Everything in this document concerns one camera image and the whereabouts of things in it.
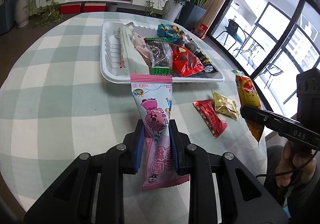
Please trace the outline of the person's right hand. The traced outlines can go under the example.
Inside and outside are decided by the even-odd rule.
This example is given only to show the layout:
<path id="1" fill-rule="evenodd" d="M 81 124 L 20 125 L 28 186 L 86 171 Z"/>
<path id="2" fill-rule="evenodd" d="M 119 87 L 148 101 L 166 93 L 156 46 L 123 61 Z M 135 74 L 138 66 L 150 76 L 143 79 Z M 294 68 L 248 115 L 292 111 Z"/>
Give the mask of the person's right hand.
<path id="1" fill-rule="evenodd" d="M 298 152 L 294 152 L 290 141 L 287 141 L 281 152 L 280 162 L 276 168 L 276 173 L 283 173 L 286 171 L 292 171 L 304 165 L 312 158 L 312 160 L 301 169 L 300 183 L 308 183 L 315 174 L 317 161 L 312 155 L 303 156 Z"/>

